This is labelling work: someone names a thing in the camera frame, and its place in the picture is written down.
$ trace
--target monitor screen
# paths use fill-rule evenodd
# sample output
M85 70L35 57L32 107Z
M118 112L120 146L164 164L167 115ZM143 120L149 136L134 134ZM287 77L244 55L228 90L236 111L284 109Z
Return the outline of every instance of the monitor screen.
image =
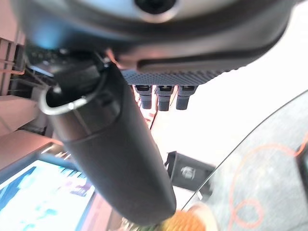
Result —
M81 172L37 160L0 184L0 230L74 231L93 193Z

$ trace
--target orange cable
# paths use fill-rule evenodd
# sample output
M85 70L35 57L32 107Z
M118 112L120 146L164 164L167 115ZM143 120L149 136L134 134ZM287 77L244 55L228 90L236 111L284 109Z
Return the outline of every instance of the orange cable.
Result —
M238 166L238 168L235 171L235 175L234 175L231 187L230 187L229 205L230 205L230 210L231 210L231 217L230 217L229 224L228 224L228 231L232 230L233 223L236 223L237 225L241 226L244 229L255 229L262 224L263 219L264 219L264 210L262 208L261 203L258 200L246 199L246 200L243 200L242 202L240 202L235 207L233 205L234 204L233 193L234 193L234 190L235 190L235 183L236 183L236 180L237 180L237 178L240 174L241 168L247 162L248 158L250 158L253 154L255 154L255 153L257 153L261 150L264 150L264 149L277 149L277 150L284 152L285 154L287 154L289 156L296 157L304 150L306 143L308 143L308 134L306 134L306 136L304 138L304 142L302 143L302 145L300 146L300 148L297 152L290 149L289 147L286 147L286 146L281 145L281 144L266 144L266 145L259 146L256 149L252 150L251 152L249 152L243 158L240 165ZM246 221L243 221L242 219L240 219L238 217L238 215L237 215L238 211L240 209L242 209L244 206L252 206L252 207L255 208L255 210L258 214L257 221L246 222Z

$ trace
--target black plastic housing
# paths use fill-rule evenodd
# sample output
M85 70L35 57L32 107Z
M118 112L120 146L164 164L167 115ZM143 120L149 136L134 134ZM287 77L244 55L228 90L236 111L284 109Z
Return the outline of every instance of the black plastic housing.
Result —
M176 199L159 150L114 64L92 94L62 105L49 90L40 107L80 168L121 215L149 225L174 214Z

